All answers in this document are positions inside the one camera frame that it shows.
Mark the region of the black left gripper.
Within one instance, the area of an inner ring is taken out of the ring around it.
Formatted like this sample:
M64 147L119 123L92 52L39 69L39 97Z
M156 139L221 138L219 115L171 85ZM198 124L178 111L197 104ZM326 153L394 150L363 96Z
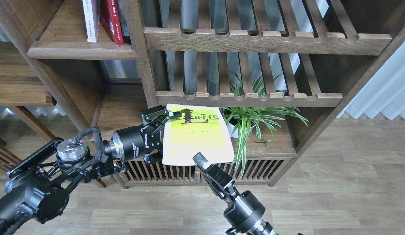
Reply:
M139 157L144 157L148 165L162 162L162 129L169 120L182 114L156 106L142 111L141 116L143 125L114 131L114 156L119 156L123 162Z

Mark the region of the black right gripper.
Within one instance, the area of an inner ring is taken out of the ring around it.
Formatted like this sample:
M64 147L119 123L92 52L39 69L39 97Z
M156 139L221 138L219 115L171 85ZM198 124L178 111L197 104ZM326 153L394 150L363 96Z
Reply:
M240 194L234 186L235 180L201 153L197 153L193 160L214 194L228 205L223 215L232 227L225 233L265 234L266 221L262 218L265 207L258 199L250 191Z

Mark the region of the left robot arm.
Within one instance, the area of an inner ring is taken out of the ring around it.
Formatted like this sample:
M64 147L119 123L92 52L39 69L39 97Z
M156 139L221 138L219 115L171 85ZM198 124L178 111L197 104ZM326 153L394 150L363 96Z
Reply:
M141 112L143 124L117 130L103 140L98 127L74 138L55 138L7 173L0 199L0 235L12 235L34 218L45 223L61 215L69 195L81 182L126 171L125 162L144 157L147 164L162 160L162 130L181 116L163 106Z

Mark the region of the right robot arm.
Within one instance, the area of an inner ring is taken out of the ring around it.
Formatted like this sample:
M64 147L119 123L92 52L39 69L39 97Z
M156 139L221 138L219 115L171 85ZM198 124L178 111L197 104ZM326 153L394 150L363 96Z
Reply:
M223 213L232 226L225 232L227 235L275 234L271 224L262 218L265 207L250 191L239 193L235 187L235 180L219 166L209 163L201 153L196 154L193 160L214 194L228 205Z

